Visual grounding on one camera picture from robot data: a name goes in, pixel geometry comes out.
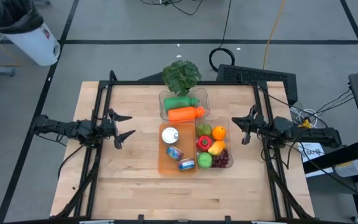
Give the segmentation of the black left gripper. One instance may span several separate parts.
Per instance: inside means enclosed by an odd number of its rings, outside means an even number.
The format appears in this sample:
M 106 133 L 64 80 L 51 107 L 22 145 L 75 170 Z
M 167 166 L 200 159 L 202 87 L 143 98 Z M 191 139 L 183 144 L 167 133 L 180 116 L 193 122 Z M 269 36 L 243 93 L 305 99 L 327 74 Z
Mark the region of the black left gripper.
M 135 130 L 119 134 L 116 123 L 132 119 L 131 116 L 123 116 L 117 114 L 112 108 L 108 109 L 108 114 L 103 117 L 101 122 L 102 134 L 104 137 L 114 137 L 114 146 L 116 149 L 122 149 L 122 143 L 132 134 Z

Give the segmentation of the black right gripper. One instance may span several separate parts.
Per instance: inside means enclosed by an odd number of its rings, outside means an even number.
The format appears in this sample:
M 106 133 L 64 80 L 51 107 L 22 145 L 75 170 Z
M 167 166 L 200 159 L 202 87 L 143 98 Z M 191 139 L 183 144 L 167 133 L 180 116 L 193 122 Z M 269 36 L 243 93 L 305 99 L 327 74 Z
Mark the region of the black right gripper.
M 242 139 L 242 144 L 246 145 L 250 143 L 250 133 L 258 133 L 260 130 L 268 131 L 272 125 L 264 121 L 264 116 L 257 114 L 258 107 L 253 105 L 247 116 L 244 117 L 232 117 L 231 120 L 235 124 L 239 124 L 239 127 L 243 133 L 245 133 Z

